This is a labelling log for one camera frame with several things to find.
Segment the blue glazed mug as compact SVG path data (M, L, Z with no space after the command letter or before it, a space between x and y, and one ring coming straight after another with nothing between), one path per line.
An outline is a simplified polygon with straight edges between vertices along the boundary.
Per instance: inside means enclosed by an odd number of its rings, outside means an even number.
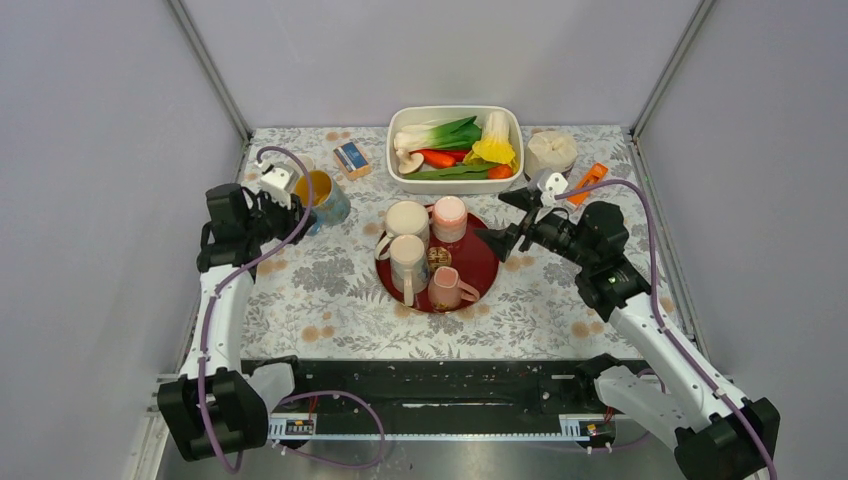
M300 178L295 186L294 193L306 205L308 194L313 194L312 213L315 215L315 224L309 228L308 235L315 236L323 227L334 227L341 225L351 212L351 203L342 188L333 180L328 173L322 170L311 170L309 172L311 182L306 177Z

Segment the pink faceted mug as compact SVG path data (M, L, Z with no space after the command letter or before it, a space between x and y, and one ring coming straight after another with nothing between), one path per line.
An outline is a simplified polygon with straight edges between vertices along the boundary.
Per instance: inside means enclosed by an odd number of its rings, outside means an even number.
M315 161L309 155L297 154L297 158L299 159L300 163L297 163L294 160L290 161L290 164L292 165L292 169L296 173L301 174L304 171L309 172L309 171L312 171L312 170L315 169Z

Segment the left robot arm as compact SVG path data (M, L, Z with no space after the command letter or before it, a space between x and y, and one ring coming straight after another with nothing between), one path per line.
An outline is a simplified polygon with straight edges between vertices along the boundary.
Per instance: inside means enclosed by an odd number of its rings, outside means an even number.
M315 223L311 203L286 190L253 193L236 183L206 193L196 266L201 304L197 326L177 378L162 384L156 401L182 458L218 458L230 472L229 454L263 446L272 398L288 411L309 401L307 380L288 367L244 374L241 335L263 245L295 245Z

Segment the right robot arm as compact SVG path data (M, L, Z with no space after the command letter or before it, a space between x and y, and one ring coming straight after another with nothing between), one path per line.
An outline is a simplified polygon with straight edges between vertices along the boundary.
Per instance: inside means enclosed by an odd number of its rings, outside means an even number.
M629 232L620 207L595 201L572 222L558 207L543 214L543 197L529 188L500 193L500 201L524 211L523 219L476 236L501 261L513 249L538 245L579 266L580 298L631 342L665 386L659 390L599 355L573 386L577 405L589 412L606 405L630 417L672 451L688 479L747 479L761 471L776 478L776 407L742 392L660 311L656 253L648 252L644 278L625 254Z

